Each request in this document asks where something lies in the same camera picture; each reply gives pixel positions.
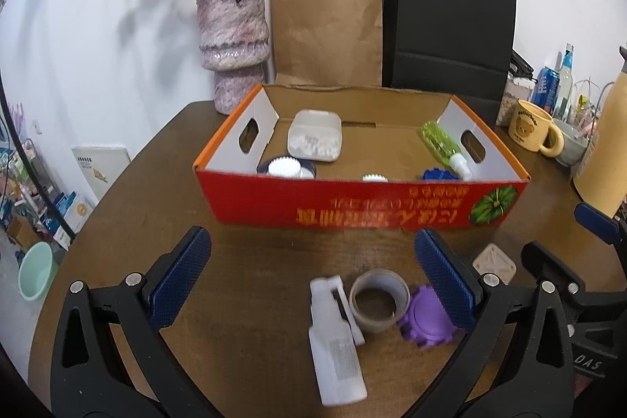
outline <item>ceramic vase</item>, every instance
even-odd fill
[[[230,114],[270,57],[265,0],[196,0],[203,68],[214,72],[215,105]]]

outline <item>yellow thermos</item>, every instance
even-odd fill
[[[623,71],[611,88],[590,145],[573,178],[581,198],[613,217],[627,195],[627,49]]]

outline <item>mug handle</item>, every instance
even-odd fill
[[[562,130],[557,128],[555,123],[549,125],[549,131],[555,134],[555,145],[551,148],[546,147],[544,144],[540,146],[540,152],[547,158],[557,158],[564,150],[564,134]]]

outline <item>blue gripper pad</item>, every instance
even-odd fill
[[[172,326],[210,256],[209,232],[194,226],[172,252],[153,264],[142,293],[155,329]]]
[[[575,207],[575,220],[608,245],[618,244],[621,241],[621,229],[618,222],[585,202]]]
[[[458,328],[472,331],[477,320],[475,308],[483,296],[479,273],[460,259],[433,229],[423,229],[416,234],[414,249],[416,260],[451,322]]]

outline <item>beverage can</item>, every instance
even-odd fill
[[[550,68],[542,68],[538,83],[531,97],[531,103],[548,112],[548,114],[553,115],[553,109],[557,101],[558,88],[559,74]]]

